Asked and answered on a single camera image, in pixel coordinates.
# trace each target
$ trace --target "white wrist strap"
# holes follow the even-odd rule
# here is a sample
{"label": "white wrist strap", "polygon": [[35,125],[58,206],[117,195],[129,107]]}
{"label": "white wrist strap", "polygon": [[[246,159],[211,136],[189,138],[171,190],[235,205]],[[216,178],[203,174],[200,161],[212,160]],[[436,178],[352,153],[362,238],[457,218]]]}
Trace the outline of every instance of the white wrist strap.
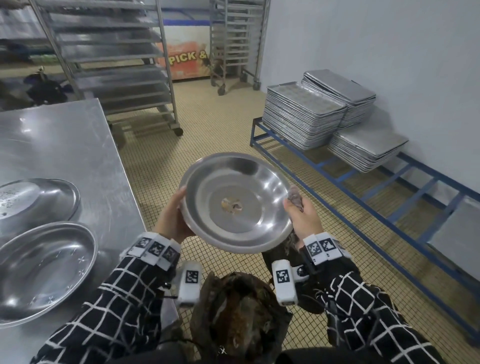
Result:
{"label": "white wrist strap", "polygon": [[135,241],[128,255],[140,258],[150,265],[168,270],[177,260],[181,246],[175,240],[167,239],[155,232],[144,232]]}
{"label": "white wrist strap", "polygon": [[351,254],[346,251],[335,237],[328,232],[321,234],[312,234],[303,239],[310,258],[317,266],[327,260],[334,260],[341,257],[352,258]]}

